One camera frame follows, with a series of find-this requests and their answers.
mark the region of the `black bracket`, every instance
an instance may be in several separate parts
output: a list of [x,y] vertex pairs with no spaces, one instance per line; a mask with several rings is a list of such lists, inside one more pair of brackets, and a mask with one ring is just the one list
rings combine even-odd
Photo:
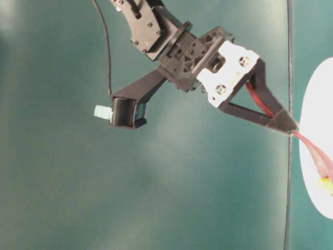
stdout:
[[[249,80],[257,95],[274,114],[273,117],[230,102],[237,92]],[[267,88],[265,79],[265,63],[261,59],[259,59],[253,69],[239,81],[239,83],[235,86],[233,93],[219,106],[219,109],[229,115],[236,116],[283,133],[291,134],[293,131],[298,129],[298,125],[294,119]]]
[[111,96],[113,127],[137,129],[147,123],[147,104],[166,81],[157,70],[138,79]]

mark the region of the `robotic arm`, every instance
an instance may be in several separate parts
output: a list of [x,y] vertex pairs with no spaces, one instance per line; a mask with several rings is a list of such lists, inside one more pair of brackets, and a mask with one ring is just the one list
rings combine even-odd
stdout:
[[[191,23],[181,24],[161,0],[110,0],[123,13],[133,45],[157,68],[111,96],[112,108],[96,106],[95,116],[108,119],[113,127],[137,129],[146,124],[147,104],[166,81],[184,92],[201,85],[209,103],[221,111],[292,135],[298,125],[272,95],[265,82],[265,63],[259,55],[233,44],[233,37],[216,27],[197,38]],[[250,84],[271,115],[231,103]]]

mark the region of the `black cable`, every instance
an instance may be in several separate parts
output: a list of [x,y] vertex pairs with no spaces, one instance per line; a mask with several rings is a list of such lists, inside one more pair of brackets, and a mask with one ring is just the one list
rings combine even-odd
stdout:
[[110,52],[110,41],[109,41],[109,32],[108,32],[108,27],[106,25],[104,16],[99,8],[98,3],[96,2],[96,0],[92,0],[93,4],[95,6],[95,8],[97,9],[97,12],[99,14],[99,17],[102,21],[103,24],[103,28],[104,28],[104,34],[105,34],[105,39],[106,39],[106,49],[107,49],[107,53],[108,53],[108,63],[109,63],[109,95],[112,94],[112,90],[111,90],[111,52]]

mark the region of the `black plastic part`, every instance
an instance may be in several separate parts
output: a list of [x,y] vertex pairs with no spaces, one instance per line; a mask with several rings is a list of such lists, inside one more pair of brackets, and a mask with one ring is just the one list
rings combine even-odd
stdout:
[[198,74],[203,68],[210,68],[211,60],[218,56],[219,48],[231,36],[222,27],[216,27],[196,38],[188,31],[189,27],[191,23],[186,22],[179,28],[161,55],[158,67],[161,74],[184,92],[198,87]]
[[[269,117],[265,114],[261,114],[230,102],[248,80],[250,80],[255,92],[263,103],[273,112],[274,117]],[[254,122],[288,135],[298,129],[298,125],[294,119],[267,88],[265,79],[265,63],[261,59],[259,59],[253,69],[239,81],[232,94],[219,106],[219,109],[229,115]]]
[[136,109],[139,104],[149,102],[150,98],[166,81],[157,70],[138,79],[131,85],[112,95],[112,123],[111,126],[137,129],[147,123],[145,118],[135,120]]

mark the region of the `white bracket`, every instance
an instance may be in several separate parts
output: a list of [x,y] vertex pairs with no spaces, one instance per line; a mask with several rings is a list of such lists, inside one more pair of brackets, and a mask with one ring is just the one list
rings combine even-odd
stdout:
[[253,51],[225,41],[219,48],[225,63],[217,73],[203,69],[197,76],[208,94],[208,101],[218,108],[233,92],[244,75],[249,73],[260,58]]

